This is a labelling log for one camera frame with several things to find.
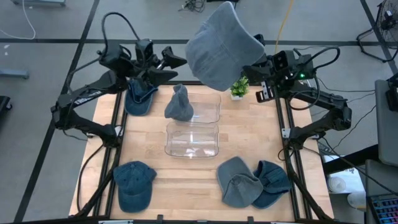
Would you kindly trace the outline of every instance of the wooden table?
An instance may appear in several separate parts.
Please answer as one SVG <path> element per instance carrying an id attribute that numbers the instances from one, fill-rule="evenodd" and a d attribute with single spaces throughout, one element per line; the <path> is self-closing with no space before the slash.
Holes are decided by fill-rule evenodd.
<path id="1" fill-rule="evenodd" d="M 249 94 L 241 101 L 231 101 L 228 91 L 222 93 L 206 86 L 187 88 L 189 93 L 221 95 L 221 118 L 217 123 L 220 131 L 219 154 L 213 158 L 189 159 L 175 158 L 164 152 L 166 125 L 172 121 L 164 118 L 164 109 L 171 99 L 173 88 L 161 86 L 147 116 L 128 116 L 120 158 L 120 164 L 142 161 L 156 170 L 152 200 L 143 212 L 124 213 L 119 208 L 118 193 L 115 190 L 111 218 L 155 220 L 157 215 L 162 214 L 165 220 L 245 221 L 248 216 L 252 216 L 255 221 L 294 221 L 290 194 L 284 194 L 273 206 L 263 210 L 253 206 L 232 208 L 221 201 L 221 190 L 216 179 L 216 168 L 234 156 L 241 156 L 251 170 L 256 168 L 259 160 L 271 161 L 285 168 L 284 162 L 277 157 L 282 149 L 282 141 L 275 101 L 257 103 L 254 95 L 255 91 L 260 90 L 257 86 L 250 87 Z M 115 99 L 114 95 L 99 98 L 93 121 L 110 123 Z M 307 105 L 299 100 L 294 100 L 292 104 L 295 107 Z M 122 110 L 123 106 L 119 112 L 119 123 Z M 293 111 L 293 116 L 297 126 L 312 122 L 309 110 Z M 99 138 L 88 141 L 83 162 L 100 144 Z M 316 141 L 308 140 L 305 146 L 318 151 Z M 300 153 L 308 191 L 325 213 L 333 217 L 320 157 L 310 151 L 301 150 Z M 104 149 L 85 169 L 81 185 L 81 206 L 98 186 L 103 155 Z M 301 194 L 297 188 L 296 191 L 300 214 L 304 217 Z M 100 213 L 104 213 L 107 194 L 106 189 Z M 70 214 L 76 212 L 75 193 Z"/>

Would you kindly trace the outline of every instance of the cap brim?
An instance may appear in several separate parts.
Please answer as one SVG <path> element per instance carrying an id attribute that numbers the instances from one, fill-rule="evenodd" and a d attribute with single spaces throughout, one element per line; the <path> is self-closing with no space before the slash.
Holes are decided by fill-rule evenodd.
<path id="1" fill-rule="evenodd" d="M 129 94 L 129 91 L 127 91 L 124 102 L 124 109 L 127 113 L 133 116 L 144 116 L 149 112 L 153 97 L 154 94 L 151 94 L 148 99 L 146 99 L 146 101 L 143 101 L 142 103 L 136 103 L 132 99 L 131 94 Z"/>
<path id="2" fill-rule="evenodd" d="M 149 206 L 151 197 L 152 184 L 148 185 L 148 188 L 145 191 L 137 195 L 125 194 L 120 188 L 118 188 L 119 206 L 124 212 L 132 213 L 143 211 Z"/>
<path id="3" fill-rule="evenodd" d="M 221 186 L 223 195 L 228 188 L 230 180 L 236 174 L 244 174 L 246 176 L 254 178 L 254 175 L 250 171 L 250 168 L 244 163 L 244 161 L 236 156 L 228 161 L 225 161 L 217 168 L 217 179 Z"/>
<path id="4" fill-rule="evenodd" d="M 260 196 L 252 203 L 252 205 L 256 208 L 268 208 L 273 205 L 284 193 L 279 194 L 270 194 L 265 191 L 262 191 Z"/>

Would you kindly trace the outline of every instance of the blue denim cap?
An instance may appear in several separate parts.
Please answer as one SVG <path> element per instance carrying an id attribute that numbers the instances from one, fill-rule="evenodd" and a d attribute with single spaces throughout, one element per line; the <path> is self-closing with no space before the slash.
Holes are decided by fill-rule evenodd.
<path id="1" fill-rule="evenodd" d="M 185 55 L 194 77 L 225 91 L 239 80 L 243 66 L 264 55 L 264 46 L 245 30 L 232 3 L 226 1 L 188 41 Z"/>
<path id="2" fill-rule="evenodd" d="M 283 168 L 268 161 L 259 161 L 254 176 L 264 187 L 260 196 L 253 202 L 256 208 L 268 208 L 291 188 L 289 178 Z"/>
<path id="3" fill-rule="evenodd" d="M 262 184 L 236 156 L 217 168 L 217 179 L 223 193 L 223 202 L 235 208 L 252 204 L 262 192 Z"/>
<path id="4" fill-rule="evenodd" d="M 177 121 L 190 121 L 193 117 L 193 107 L 189 103 L 187 87 L 178 84 L 173 89 L 174 95 L 164 110 L 164 117 Z"/>
<path id="5" fill-rule="evenodd" d="M 116 167 L 113 178 L 118 185 L 120 209 L 124 212 L 140 212 L 149 206 L 152 181 L 156 171 L 143 162 L 134 161 Z"/>
<path id="6" fill-rule="evenodd" d="M 148 86 L 145 90 L 142 85 L 140 85 L 139 80 L 131 80 L 126 92 L 124 109 L 133 116 L 146 115 L 152 105 L 155 91 L 157 91 L 157 87 Z"/>

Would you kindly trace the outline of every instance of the black stand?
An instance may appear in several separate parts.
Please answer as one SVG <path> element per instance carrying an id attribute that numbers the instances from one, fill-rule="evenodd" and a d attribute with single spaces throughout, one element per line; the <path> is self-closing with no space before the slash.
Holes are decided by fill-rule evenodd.
<path id="1" fill-rule="evenodd" d="M 367 31 L 365 31 L 365 32 L 363 32 L 363 33 L 361 33 L 361 34 L 359 34 L 359 35 L 356 37 L 356 41 L 358 42 L 358 45 L 359 45 L 359 47 L 361 48 L 362 53 L 364 53 L 364 54 L 366 54 L 366 55 L 368 55 L 368 56 L 370 56 L 370 57 L 372 57 L 372 58 L 378 59 L 378 60 L 382 61 L 383 63 L 386 63 L 386 62 L 393 61 L 393 60 L 395 59 L 395 57 L 396 57 L 397 54 L 398 54 L 398 48 L 397 48 L 396 52 L 394 53 L 394 55 L 392 56 L 391 59 L 383 59 L 383 58 L 380 58 L 380 57 L 378 57 L 378 56 L 375 56 L 375 55 L 373 55 L 373 54 L 370 54 L 370 53 L 366 52 L 365 49 L 364 49 L 364 47 L 363 47 L 363 45 L 362 45 L 362 43 L 361 43 L 361 39 L 363 39 L 364 37 L 368 36 L 368 35 L 371 34 L 372 32 L 375 32 L 375 33 L 378 33 L 379 35 L 381 35 L 381 34 L 379 33 L 379 31 L 377 30 L 377 23 L 379 22 L 379 16 L 380 16 L 380 13 L 381 13 L 382 6 L 383 6 L 382 3 L 380 3 L 380 4 L 378 5 L 379 10 L 378 10 L 378 12 L 377 12 L 376 21 L 375 21 L 374 25 L 372 26 L 372 28 L 370 28 L 370 29 L 368 29 Z M 383 39 L 381 40 L 381 43 L 380 43 L 380 44 L 386 45 L 386 46 L 388 47 L 388 44 L 387 44 Z"/>

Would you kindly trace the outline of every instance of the gray concrete floor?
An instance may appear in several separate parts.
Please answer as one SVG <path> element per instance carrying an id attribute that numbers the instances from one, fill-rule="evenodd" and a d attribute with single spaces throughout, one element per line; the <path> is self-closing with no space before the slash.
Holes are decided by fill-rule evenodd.
<path id="1" fill-rule="evenodd" d="M 368 0 L 374 16 L 379 1 Z M 38 39 L 79 39 L 93 2 L 94 0 L 68 0 L 66 7 L 34 4 L 32 9 L 27 8 L 27 13 L 37 31 Z M 130 19 L 141 38 L 189 39 L 200 22 L 220 4 L 206 4 L 206 9 L 201 14 L 177 12 L 183 3 L 184 0 L 100 0 L 88 38 L 102 39 L 102 16 L 109 11 L 118 11 Z M 241 0 L 236 12 L 250 33 L 262 33 L 266 40 L 275 40 L 288 5 L 289 0 Z M 110 39 L 134 39 L 128 26 L 117 17 L 110 17 L 106 27 Z M 281 39 L 353 41 L 360 32 L 368 28 L 370 24 L 359 0 L 300 0 L 294 3 Z M 31 36 L 21 6 L 15 6 L 7 0 L 0 1 L 0 29 L 13 35 Z M 60 94 L 77 48 L 77 44 L 10 44 L 1 42 L 3 38 L 7 37 L 0 33 L 0 67 L 27 69 L 30 79 L 0 78 L 0 95 L 10 96 L 14 104 L 0 132 L 0 223 L 14 220 L 49 126 L 50 107 Z M 377 41 L 374 34 L 365 40 Z M 176 55 L 184 56 L 185 45 L 171 46 Z M 156 45 L 155 51 L 159 54 L 164 47 L 165 45 Z M 307 46 L 281 45 L 279 50 L 293 47 Z M 95 52 L 102 48 L 103 44 L 85 44 L 79 65 L 92 60 Z M 367 49 L 384 56 L 380 47 Z M 274 46 L 268 45 L 266 50 L 268 54 L 273 54 Z M 305 52 L 313 54 L 318 50 L 320 48 L 312 48 Z M 333 54 L 331 51 L 318 57 L 315 64 L 330 60 Z M 75 75 L 72 87 L 77 88 L 92 82 L 104 71 L 104 67 L 94 64 Z M 187 65 L 177 71 L 180 75 L 174 80 L 196 80 Z M 318 71 L 318 76 L 329 88 L 342 90 L 372 90 L 375 80 L 386 79 L 391 75 L 388 64 L 363 55 L 357 46 L 341 47 L 340 59 Z M 365 93 L 335 94 L 353 99 Z M 374 104 L 373 96 L 352 102 L 349 106 L 353 109 L 353 123 Z M 77 112 L 86 118 L 92 118 L 94 109 L 95 101 L 78 108 Z M 314 107 L 311 113 L 315 114 L 320 110 Z M 326 138 L 335 146 L 347 132 L 329 131 Z M 376 142 L 374 111 L 336 150 L 341 154 L 349 154 Z M 55 131 L 26 211 L 25 221 L 63 218 L 68 215 L 84 148 L 85 142 L 67 138 L 60 131 Z M 336 218 L 346 222 L 363 222 L 363 213 L 349 208 L 345 195 L 332 195 L 331 201 Z"/>

